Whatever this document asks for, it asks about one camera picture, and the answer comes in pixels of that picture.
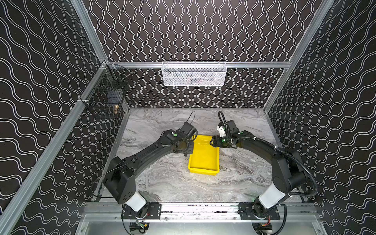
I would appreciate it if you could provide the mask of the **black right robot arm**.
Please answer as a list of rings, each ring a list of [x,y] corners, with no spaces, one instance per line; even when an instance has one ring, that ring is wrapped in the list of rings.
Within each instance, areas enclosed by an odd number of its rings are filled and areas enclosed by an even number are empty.
[[[297,151],[275,146],[251,132],[239,131],[233,120],[220,120],[217,130],[219,135],[212,137],[211,146],[248,150],[272,167],[271,185],[254,200],[252,212],[255,217],[268,217],[277,205],[291,196],[312,197],[317,194],[318,186],[314,176],[303,164]]]

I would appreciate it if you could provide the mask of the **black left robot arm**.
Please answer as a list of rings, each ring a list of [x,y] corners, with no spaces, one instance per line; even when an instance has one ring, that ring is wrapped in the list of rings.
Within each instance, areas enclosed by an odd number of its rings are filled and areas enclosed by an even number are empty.
[[[192,154],[194,138],[197,135],[196,128],[184,122],[177,130],[162,132],[159,139],[140,152],[124,159],[113,158],[103,178],[104,186],[118,204],[128,206],[137,219],[146,217],[148,202],[137,191],[136,178],[147,167],[168,154]]]

